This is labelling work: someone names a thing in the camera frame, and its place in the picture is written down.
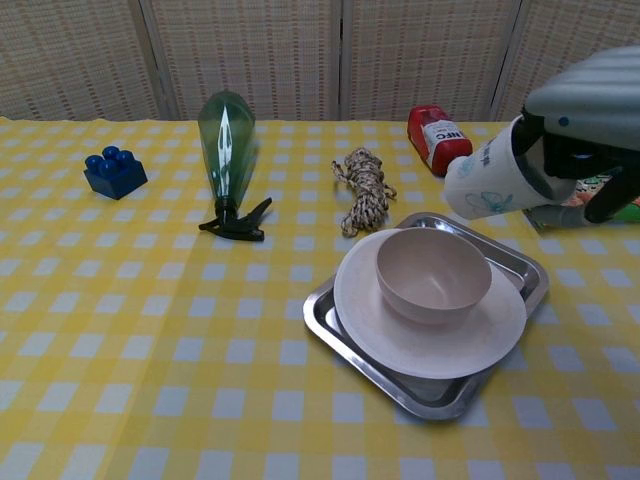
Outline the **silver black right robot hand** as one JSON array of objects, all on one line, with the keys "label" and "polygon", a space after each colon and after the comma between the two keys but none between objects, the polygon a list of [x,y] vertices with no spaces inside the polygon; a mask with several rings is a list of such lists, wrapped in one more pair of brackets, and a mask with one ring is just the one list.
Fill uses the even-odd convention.
[{"label": "silver black right robot hand", "polygon": [[608,49],[526,98],[510,133],[524,177],[544,196],[539,226],[611,220],[639,196],[639,49]]}]

